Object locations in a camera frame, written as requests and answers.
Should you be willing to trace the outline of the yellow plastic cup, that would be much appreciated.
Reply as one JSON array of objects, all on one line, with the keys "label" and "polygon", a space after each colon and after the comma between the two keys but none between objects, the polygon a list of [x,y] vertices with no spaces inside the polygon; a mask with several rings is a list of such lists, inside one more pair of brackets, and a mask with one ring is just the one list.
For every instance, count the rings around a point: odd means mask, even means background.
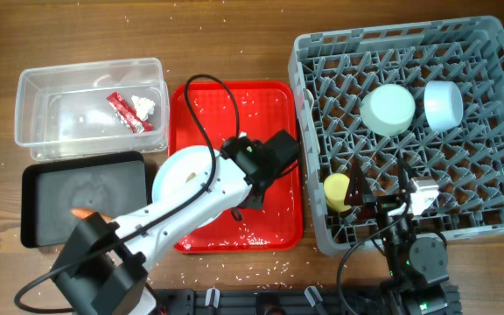
[{"label": "yellow plastic cup", "polygon": [[352,207],[344,203],[350,178],[342,173],[334,173],[328,176],[324,183],[326,204],[335,212],[349,211]]}]

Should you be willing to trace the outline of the mint green bowl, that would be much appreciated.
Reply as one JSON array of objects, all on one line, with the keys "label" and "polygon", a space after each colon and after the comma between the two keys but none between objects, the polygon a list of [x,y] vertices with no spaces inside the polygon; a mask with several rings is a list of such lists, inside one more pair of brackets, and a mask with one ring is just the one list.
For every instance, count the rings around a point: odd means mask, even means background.
[{"label": "mint green bowl", "polygon": [[393,137],[408,129],[415,109],[415,99],[407,88],[385,84],[363,98],[360,118],[375,134]]}]

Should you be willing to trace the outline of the peanut shells and rice pile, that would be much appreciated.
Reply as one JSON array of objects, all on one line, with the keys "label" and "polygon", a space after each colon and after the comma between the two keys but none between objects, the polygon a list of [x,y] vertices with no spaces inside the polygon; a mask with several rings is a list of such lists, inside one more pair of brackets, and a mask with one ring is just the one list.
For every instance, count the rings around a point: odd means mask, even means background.
[{"label": "peanut shells and rice pile", "polygon": [[185,182],[189,182],[191,181],[192,179],[194,179],[195,177],[197,176],[197,174],[195,172],[192,172],[188,175],[188,177],[186,178]]}]

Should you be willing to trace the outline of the large light blue plate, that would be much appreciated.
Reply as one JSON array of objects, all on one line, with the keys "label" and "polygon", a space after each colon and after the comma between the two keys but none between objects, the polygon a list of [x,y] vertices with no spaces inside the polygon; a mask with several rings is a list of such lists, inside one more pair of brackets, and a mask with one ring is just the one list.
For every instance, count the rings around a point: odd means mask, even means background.
[{"label": "large light blue plate", "polygon": [[[162,242],[189,235],[209,217],[240,202],[242,189],[230,188],[231,172],[240,169],[218,150],[194,145],[171,155],[159,167],[151,189],[152,202],[133,212],[143,229]],[[192,172],[197,176],[186,183]]]}]

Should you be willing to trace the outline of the small light blue saucer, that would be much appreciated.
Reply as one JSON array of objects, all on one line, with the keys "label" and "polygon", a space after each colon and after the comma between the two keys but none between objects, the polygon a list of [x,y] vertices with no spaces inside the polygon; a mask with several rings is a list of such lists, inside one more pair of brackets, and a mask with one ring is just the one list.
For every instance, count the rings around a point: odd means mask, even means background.
[{"label": "small light blue saucer", "polygon": [[460,125],[464,105],[454,82],[428,82],[423,91],[423,105],[427,123],[433,131],[444,132]]}]

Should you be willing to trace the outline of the white tissue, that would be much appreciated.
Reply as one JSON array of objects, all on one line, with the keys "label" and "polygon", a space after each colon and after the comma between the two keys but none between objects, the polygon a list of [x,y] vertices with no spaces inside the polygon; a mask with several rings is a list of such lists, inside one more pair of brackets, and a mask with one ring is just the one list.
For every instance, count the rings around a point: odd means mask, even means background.
[{"label": "white tissue", "polygon": [[154,114],[156,103],[153,100],[136,95],[132,95],[131,100],[136,111],[136,116],[142,121],[146,121],[150,115]]}]

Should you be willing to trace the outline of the red snack wrapper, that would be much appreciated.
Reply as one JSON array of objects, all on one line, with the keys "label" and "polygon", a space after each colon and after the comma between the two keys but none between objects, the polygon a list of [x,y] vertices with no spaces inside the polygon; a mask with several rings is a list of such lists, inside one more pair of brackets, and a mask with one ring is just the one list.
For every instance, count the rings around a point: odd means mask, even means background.
[{"label": "red snack wrapper", "polygon": [[115,111],[118,119],[126,125],[133,133],[144,133],[153,131],[153,126],[140,119],[137,112],[127,103],[127,101],[117,92],[110,94],[107,101]]}]

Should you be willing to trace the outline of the orange carrot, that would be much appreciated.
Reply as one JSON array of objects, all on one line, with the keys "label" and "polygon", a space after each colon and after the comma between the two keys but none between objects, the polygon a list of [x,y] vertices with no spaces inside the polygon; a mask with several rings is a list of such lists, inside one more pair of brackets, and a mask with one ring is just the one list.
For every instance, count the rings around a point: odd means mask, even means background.
[{"label": "orange carrot", "polygon": [[99,214],[107,223],[111,222],[114,220],[114,217],[108,216],[106,214],[98,213],[92,210],[88,210],[85,208],[73,208],[71,210],[71,213],[74,217],[84,220],[87,217],[91,216],[92,214]]}]

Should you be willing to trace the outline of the white plastic spoon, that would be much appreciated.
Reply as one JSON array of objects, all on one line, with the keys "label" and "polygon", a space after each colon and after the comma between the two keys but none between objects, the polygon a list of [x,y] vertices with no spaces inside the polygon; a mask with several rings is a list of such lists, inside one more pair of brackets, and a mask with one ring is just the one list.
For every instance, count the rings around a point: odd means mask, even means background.
[{"label": "white plastic spoon", "polygon": [[312,92],[310,90],[308,90],[307,88],[305,88],[304,89],[304,107],[305,107],[305,110],[308,113],[312,146],[313,146],[314,151],[316,152],[316,154],[319,155],[320,154],[320,144],[319,144],[319,140],[318,140],[318,137],[317,137],[316,127],[314,125],[314,118],[313,118],[313,115],[312,115],[313,105],[314,105],[313,94],[312,94]]}]

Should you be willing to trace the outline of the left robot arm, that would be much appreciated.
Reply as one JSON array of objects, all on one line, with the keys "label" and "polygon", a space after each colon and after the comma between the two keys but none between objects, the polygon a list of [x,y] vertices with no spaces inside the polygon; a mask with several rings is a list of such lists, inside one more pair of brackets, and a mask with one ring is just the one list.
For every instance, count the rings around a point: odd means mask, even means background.
[{"label": "left robot arm", "polygon": [[205,221],[262,197],[299,149],[285,130],[264,143],[232,137],[169,196],[113,220],[87,214],[52,266],[52,281],[76,314],[154,312],[158,301],[146,282],[156,261]]}]

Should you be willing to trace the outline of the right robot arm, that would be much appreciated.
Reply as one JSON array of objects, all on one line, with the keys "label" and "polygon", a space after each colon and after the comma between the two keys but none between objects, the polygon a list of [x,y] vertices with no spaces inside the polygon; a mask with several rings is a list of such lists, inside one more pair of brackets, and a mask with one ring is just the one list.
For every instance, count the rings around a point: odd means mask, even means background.
[{"label": "right robot arm", "polygon": [[428,210],[439,195],[436,180],[418,176],[403,158],[397,160],[398,192],[378,196],[371,190],[361,166],[353,161],[346,206],[361,207],[361,216],[376,220],[370,236],[356,242],[341,265],[367,241],[382,242],[390,279],[382,282],[374,301],[382,314],[445,313],[449,301],[444,283],[449,279],[447,241],[434,229],[419,236],[412,218]]}]

